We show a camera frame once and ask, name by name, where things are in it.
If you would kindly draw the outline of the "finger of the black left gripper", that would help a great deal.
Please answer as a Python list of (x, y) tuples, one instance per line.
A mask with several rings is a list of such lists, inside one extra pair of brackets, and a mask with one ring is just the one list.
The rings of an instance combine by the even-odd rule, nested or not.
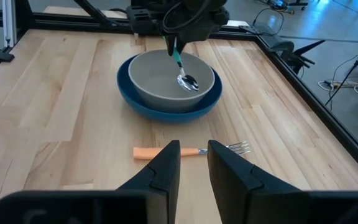
[(168, 52), (169, 56), (172, 56), (174, 48), (175, 48), (176, 36), (175, 35), (166, 35), (165, 42), (167, 45), (167, 52)]
[(185, 46), (186, 46), (186, 43), (184, 41), (182, 41), (179, 36), (177, 36), (176, 40), (175, 40), (175, 47), (176, 47), (176, 50), (177, 50), (177, 52), (179, 54), (182, 53), (182, 51), (185, 48)]

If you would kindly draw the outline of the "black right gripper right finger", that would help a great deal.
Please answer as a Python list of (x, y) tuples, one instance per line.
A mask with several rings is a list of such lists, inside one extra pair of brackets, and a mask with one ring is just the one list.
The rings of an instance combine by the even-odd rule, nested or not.
[(220, 142), (208, 141), (209, 179), (223, 223), (306, 223), (308, 196)]

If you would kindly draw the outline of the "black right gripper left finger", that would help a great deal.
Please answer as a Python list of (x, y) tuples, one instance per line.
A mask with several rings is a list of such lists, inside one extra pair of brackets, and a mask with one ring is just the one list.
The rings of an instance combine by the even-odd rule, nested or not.
[(117, 190), (124, 201), (126, 223), (175, 223), (180, 183), (180, 142), (172, 140), (143, 169)]

